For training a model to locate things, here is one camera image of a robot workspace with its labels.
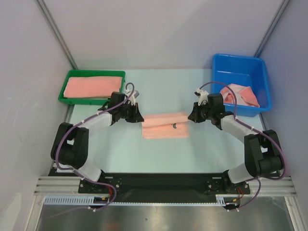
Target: white vent strip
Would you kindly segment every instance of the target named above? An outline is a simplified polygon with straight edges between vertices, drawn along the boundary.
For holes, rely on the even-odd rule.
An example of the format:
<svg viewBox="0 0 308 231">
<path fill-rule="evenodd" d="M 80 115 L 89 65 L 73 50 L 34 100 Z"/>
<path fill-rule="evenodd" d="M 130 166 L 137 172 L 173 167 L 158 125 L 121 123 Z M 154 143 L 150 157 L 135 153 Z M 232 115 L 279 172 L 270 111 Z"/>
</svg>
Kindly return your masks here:
<svg viewBox="0 0 308 231">
<path fill-rule="evenodd" d="M 104 205 L 105 203 L 94 203 L 94 196 L 47 196 L 45 205 Z M 216 197 L 215 203 L 129 203 L 113 202 L 111 205 L 131 206 L 225 206 L 223 197 Z"/>
</svg>

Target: white table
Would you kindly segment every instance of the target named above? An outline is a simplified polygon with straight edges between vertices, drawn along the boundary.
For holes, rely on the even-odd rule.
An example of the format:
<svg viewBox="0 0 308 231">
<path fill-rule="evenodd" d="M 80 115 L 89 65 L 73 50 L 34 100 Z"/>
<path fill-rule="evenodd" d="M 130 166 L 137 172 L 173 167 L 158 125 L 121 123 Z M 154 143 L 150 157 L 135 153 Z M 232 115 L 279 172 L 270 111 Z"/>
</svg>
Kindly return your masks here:
<svg viewBox="0 0 308 231">
<path fill-rule="evenodd" d="M 194 92 L 211 80 L 211 69 L 126 70 L 133 82 L 141 115 L 190 114 L 198 101 Z M 75 105 L 71 123 L 97 112 L 100 106 Z M 259 116 L 239 117 L 262 129 Z M 244 162 L 244 145 L 232 135 L 206 121 L 189 121 L 189 138 L 144 139 L 141 123 L 120 120 L 89 140 L 89 156 L 105 172 L 126 173 L 211 173 L 223 172 Z"/>
</svg>

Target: cloth in blue bin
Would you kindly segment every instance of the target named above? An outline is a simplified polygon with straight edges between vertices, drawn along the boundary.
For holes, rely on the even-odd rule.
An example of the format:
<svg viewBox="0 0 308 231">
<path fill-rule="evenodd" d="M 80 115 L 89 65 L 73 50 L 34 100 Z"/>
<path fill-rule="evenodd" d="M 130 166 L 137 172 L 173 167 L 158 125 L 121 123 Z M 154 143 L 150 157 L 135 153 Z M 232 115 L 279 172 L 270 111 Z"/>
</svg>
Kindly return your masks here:
<svg viewBox="0 0 308 231">
<path fill-rule="evenodd" d="M 228 86 L 234 91 L 238 105 L 260 107 L 251 87 L 245 87 L 237 84 L 229 84 Z M 235 104 L 234 96 L 228 88 L 224 87 L 221 89 L 220 93 L 224 103 Z"/>
</svg>

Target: blue plastic basket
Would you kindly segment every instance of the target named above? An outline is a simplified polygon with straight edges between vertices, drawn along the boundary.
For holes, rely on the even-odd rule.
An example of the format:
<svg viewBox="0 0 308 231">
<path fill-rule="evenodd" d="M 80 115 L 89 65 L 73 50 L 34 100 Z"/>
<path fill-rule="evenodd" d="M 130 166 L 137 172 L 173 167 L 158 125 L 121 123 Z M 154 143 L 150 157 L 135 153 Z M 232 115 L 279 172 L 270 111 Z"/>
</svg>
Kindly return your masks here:
<svg viewBox="0 0 308 231">
<path fill-rule="evenodd" d="M 228 54 L 215 54 L 213 57 L 213 81 L 224 84 L 250 86 L 257 97 L 260 107 L 237 106 L 239 116 L 254 117 L 271 109 L 268 75 L 262 59 Z M 219 93 L 220 84 L 212 84 L 212 93 Z M 234 111 L 234 104 L 225 104 L 226 111 Z"/>
</svg>

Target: folded cloth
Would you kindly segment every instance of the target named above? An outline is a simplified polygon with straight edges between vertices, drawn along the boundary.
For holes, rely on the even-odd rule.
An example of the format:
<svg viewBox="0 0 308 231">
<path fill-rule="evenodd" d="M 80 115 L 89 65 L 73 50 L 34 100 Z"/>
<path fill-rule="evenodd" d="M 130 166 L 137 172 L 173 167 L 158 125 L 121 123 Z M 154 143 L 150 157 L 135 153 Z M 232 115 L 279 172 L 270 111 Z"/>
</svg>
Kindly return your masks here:
<svg viewBox="0 0 308 231">
<path fill-rule="evenodd" d="M 122 77 L 70 77 L 64 90 L 66 98 L 108 98 L 121 88 Z"/>
<path fill-rule="evenodd" d="M 245 87 L 237 84 L 229 84 L 228 86 L 234 91 L 238 105 L 260 107 L 251 87 Z M 227 87 L 224 87 L 220 93 L 224 103 L 235 104 L 234 96 Z"/>
<path fill-rule="evenodd" d="M 146 139 L 187 138 L 188 115 L 185 112 L 145 115 L 142 137 Z"/>
</svg>

